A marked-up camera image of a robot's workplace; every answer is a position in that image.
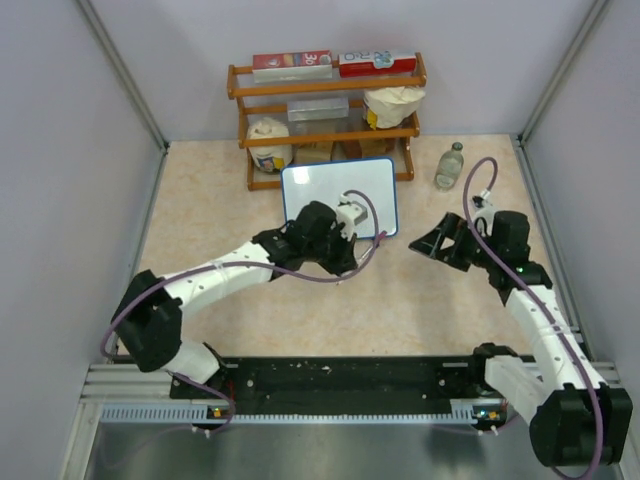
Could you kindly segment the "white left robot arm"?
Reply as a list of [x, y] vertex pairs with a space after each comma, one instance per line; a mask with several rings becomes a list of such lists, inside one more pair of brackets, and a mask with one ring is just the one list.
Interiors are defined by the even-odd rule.
[[366, 217], [366, 208], [347, 197], [336, 207], [312, 201], [283, 226], [191, 271], [156, 276], [145, 270], [127, 288], [111, 321], [114, 331], [140, 371], [187, 377], [203, 395], [216, 396], [226, 387], [223, 361], [206, 344], [184, 339], [184, 321], [306, 262], [335, 276], [355, 270], [356, 227]]

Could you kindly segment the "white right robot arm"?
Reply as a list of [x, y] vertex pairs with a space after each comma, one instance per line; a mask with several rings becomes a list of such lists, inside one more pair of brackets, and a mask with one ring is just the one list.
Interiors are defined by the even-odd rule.
[[505, 309], [530, 342], [533, 374], [508, 347], [484, 343], [467, 370], [469, 388], [499, 392], [523, 418], [535, 456], [546, 467], [620, 461], [633, 411], [622, 387], [612, 388], [580, 348], [556, 301], [544, 267], [530, 260], [525, 214], [499, 211], [471, 222], [445, 214], [410, 250], [466, 272], [488, 273]]

